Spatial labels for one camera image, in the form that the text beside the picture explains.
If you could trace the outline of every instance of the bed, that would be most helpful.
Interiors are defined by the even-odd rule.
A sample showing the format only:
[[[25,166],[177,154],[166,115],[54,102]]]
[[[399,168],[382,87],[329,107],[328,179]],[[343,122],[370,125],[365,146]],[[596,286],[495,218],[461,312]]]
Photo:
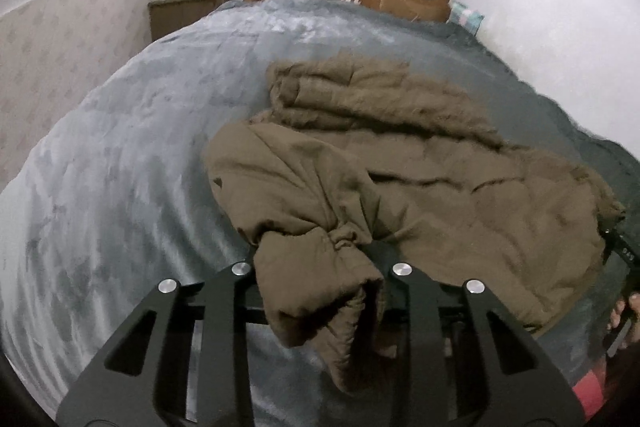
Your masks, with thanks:
[[[407,10],[349,1],[231,1],[154,42],[62,118],[2,191],[2,349],[49,415],[160,280],[199,282],[248,253],[213,199],[200,154],[224,123],[268,107],[264,73],[277,58],[349,49],[458,84],[506,139],[598,170],[628,208],[624,232],[640,237],[640,164],[443,24],[448,0],[411,0]],[[571,385],[602,355],[626,274],[611,256],[596,285],[538,339]],[[312,350],[284,349],[260,326],[248,344],[256,425],[385,424],[388,403],[350,407]]]

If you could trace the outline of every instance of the wooden nightstand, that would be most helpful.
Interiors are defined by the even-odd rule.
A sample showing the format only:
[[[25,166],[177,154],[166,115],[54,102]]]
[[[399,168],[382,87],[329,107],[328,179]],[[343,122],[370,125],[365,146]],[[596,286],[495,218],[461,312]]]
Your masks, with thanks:
[[[231,0],[163,0],[149,3],[151,39],[159,38],[184,28],[209,15],[222,3]]]

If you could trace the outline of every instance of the wall tile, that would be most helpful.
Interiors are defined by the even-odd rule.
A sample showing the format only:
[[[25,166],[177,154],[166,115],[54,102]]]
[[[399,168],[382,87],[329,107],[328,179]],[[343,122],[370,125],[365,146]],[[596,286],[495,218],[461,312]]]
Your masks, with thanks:
[[[151,0],[33,0],[0,18],[0,190],[87,93],[151,42]]]

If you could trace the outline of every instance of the folded clothes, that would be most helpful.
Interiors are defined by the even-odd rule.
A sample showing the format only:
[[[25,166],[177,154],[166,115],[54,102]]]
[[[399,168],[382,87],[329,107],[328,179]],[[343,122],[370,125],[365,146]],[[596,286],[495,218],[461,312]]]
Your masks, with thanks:
[[[432,279],[480,279],[525,327],[556,321],[594,282],[598,221],[623,214],[591,169],[506,143],[465,91],[408,64],[341,54],[276,62],[272,108],[204,151],[213,194],[257,246],[268,321],[306,341],[334,382],[370,382],[383,277],[359,248],[394,245]]]

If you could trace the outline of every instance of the finger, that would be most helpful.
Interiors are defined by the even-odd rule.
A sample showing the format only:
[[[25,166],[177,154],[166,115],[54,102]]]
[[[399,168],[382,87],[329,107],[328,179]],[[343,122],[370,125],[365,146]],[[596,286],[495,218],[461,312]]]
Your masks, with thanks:
[[[640,294],[631,294],[629,297],[629,307],[636,313],[636,321],[625,339],[631,344],[640,341]]]
[[[616,313],[615,310],[611,312],[611,316],[609,317],[609,326],[612,330],[616,329],[620,325],[620,315]]]
[[[634,311],[636,317],[640,319],[640,293],[633,292],[629,296],[629,307]]]
[[[615,310],[618,313],[618,315],[622,315],[622,312],[625,310],[625,308],[626,308],[625,299],[618,299],[618,301],[616,301],[616,307],[615,307]]]

